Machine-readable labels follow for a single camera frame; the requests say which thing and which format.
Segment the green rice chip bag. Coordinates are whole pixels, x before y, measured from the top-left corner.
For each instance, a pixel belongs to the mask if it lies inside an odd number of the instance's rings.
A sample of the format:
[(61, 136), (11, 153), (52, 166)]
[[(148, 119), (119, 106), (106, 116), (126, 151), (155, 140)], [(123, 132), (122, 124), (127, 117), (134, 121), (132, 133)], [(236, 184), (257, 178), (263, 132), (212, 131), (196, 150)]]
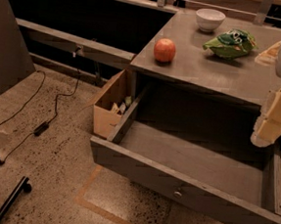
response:
[(210, 49), (221, 59), (237, 59), (247, 56), (257, 47), (254, 36), (243, 29), (230, 29), (207, 41), (203, 49)]

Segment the grey cabinet counter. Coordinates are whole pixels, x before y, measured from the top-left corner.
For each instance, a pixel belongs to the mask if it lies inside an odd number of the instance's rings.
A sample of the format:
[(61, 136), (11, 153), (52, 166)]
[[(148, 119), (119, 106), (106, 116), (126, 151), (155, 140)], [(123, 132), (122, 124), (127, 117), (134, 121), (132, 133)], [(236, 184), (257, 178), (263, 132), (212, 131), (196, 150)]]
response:
[[(203, 33), (195, 14), (190, 10), (174, 14), (133, 59), (131, 68), (259, 110), (269, 93), (281, 88), (281, 78), (275, 74), (275, 66), (258, 64), (256, 56), (281, 41), (281, 29), (227, 18), (214, 33)], [(207, 41), (233, 28), (254, 36), (257, 47), (247, 56), (221, 59), (203, 49)], [(154, 59), (154, 45), (163, 37), (175, 43), (176, 55), (169, 64)]]

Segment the red apple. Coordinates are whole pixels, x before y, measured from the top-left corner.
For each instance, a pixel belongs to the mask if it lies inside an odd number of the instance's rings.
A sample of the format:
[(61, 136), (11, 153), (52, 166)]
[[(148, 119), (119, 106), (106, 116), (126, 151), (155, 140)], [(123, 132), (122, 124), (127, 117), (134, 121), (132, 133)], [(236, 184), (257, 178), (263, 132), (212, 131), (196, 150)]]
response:
[(154, 45), (154, 58), (158, 62), (170, 63), (175, 57), (175, 54), (175, 43), (170, 39), (161, 38)]

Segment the cardboard box with items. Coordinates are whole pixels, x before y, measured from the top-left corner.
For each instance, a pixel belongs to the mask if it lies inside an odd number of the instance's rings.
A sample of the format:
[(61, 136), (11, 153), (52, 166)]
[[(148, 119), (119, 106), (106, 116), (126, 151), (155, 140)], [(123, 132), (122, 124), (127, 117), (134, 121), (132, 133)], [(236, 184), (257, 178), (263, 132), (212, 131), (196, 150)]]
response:
[(120, 105), (131, 94), (131, 73), (125, 69), (114, 75), (96, 97), (93, 104), (93, 128), (97, 136), (108, 138), (121, 121)]

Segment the black chair base leg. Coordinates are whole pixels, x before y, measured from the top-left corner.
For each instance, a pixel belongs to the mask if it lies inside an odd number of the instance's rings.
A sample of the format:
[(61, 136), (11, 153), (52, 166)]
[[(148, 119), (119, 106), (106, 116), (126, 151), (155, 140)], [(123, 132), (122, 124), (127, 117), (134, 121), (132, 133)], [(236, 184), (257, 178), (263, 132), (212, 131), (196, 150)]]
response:
[(5, 202), (0, 207), (0, 221), (5, 216), (8, 209), (12, 206), (13, 202), (15, 202), (17, 196), (19, 196), (21, 192), (31, 192), (31, 185), (29, 184), (29, 179), (25, 176), (22, 177), (19, 184), (15, 187), (10, 196), (6, 198)]

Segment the grey wall rail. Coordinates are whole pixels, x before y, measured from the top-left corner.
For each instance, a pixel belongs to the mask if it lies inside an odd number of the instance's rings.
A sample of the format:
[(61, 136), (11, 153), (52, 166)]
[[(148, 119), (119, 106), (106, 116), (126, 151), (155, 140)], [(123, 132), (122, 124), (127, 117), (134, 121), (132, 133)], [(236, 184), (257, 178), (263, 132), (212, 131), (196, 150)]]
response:
[(16, 18), (16, 21), (23, 29), (29, 39), (49, 45), (56, 49), (64, 50), (73, 56), (84, 57), (88, 60), (97, 61), (100, 64), (106, 64), (109, 67), (123, 70), (134, 58), (134, 54), (122, 51), (119, 48), (111, 47), (86, 38), (55, 30), (54, 28), (43, 26), (30, 21)]

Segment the open grey top drawer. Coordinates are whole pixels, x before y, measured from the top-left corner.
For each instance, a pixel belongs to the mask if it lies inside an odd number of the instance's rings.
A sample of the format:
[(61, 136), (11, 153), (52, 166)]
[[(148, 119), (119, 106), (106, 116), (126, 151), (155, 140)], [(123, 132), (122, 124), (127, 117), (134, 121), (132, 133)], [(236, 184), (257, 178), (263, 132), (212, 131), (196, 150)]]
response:
[(216, 221), (281, 224), (279, 151), (252, 145), (256, 117), (169, 84), (149, 83), (107, 139), (92, 137), (93, 157)]

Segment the white ceramic bowl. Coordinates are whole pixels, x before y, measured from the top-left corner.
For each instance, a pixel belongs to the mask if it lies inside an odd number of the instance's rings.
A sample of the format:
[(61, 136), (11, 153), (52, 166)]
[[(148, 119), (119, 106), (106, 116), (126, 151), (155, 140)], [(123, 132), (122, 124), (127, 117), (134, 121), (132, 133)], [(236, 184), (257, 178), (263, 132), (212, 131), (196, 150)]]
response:
[(215, 31), (225, 20), (225, 15), (218, 10), (199, 9), (196, 14), (198, 27), (204, 32)]

